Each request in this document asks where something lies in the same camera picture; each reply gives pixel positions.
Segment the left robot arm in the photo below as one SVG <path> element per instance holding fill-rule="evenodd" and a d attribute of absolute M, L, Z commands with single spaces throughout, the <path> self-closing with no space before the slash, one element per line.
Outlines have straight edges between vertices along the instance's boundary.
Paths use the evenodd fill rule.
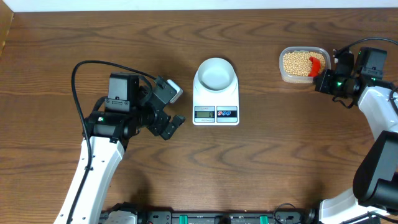
<path fill-rule="evenodd" d="M 112 73 L 108 95 L 83 119 L 78 167 L 56 223 L 97 223 L 112 176 L 129 140 L 142 128 L 164 140 L 186 118 L 169 116 L 164 108 L 183 93 L 172 80 L 150 82 L 137 73 Z"/>

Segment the red plastic measuring scoop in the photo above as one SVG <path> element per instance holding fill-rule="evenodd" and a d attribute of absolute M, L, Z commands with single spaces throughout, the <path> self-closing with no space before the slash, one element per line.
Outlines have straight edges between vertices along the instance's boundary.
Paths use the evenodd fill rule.
<path fill-rule="evenodd" d="M 308 74 L 310 77 L 317 77 L 319 75 L 320 69 L 321 69 L 321 63 L 320 60 L 317 59 L 316 57 L 310 57 L 309 60 L 312 63 L 311 71 Z"/>

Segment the clear plastic container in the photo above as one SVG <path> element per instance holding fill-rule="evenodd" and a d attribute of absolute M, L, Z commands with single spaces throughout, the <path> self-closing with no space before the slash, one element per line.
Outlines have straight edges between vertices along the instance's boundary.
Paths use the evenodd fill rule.
<path fill-rule="evenodd" d="M 328 52 L 319 47 L 287 47 L 279 56 L 281 77 L 287 83 L 312 84 L 330 68 Z"/>

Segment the white digital kitchen scale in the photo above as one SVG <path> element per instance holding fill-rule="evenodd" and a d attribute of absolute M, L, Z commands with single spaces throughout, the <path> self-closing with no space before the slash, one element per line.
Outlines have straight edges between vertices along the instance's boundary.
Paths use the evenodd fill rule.
<path fill-rule="evenodd" d="M 239 124 L 239 82 L 224 91 L 203 87 L 195 74 L 192 122 L 197 126 L 236 126 Z"/>

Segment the pale grey round bowl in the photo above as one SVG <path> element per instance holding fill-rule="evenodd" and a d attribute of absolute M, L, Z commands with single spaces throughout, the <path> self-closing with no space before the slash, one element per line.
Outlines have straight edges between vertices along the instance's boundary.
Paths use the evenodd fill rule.
<path fill-rule="evenodd" d="M 223 58 L 209 58 L 197 70 L 199 83 L 211 91 L 224 91 L 236 83 L 233 66 Z"/>

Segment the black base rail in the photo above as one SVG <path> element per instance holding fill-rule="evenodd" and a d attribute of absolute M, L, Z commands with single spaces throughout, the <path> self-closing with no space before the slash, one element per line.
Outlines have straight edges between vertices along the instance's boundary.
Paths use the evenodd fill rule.
<path fill-rule="evenodd" d="M 118 203 L 99 216 L 100 224 L 294 224 L 318 223 L 315 211 L 278 208 L 274 212 L 175 212 L 171 208 L 140 208 Z"/>

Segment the soybeans in container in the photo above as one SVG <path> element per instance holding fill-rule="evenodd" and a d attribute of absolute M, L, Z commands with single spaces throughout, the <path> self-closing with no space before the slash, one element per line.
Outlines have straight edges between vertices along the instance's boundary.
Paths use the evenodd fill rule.
<path fill-rule="evenodd" d="M 316 57 L 320 60 L 320 74 L 326 66 L 326 61 L 322 54 L 316 52 L 288 52 L 282 57 L 283 68 L 289 75 L 309 77 L 308 74 L 312 67 L 312 63 L 309 60 L 310 57 Z"/>

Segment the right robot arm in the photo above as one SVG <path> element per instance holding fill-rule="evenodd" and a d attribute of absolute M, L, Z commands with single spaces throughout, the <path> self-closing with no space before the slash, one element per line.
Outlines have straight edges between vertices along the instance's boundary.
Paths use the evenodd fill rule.
<path fill-rule="evenodd" d="M 334 51 L 335 69 L 315 79 L 315 89 L 365 115 L 375 142 L 358 167 L 352 188 L 322 200 L 319 223 L 377 223 L 397 215 L 397 87 L 383 79 L 387 52 L 363 47 Z"/>

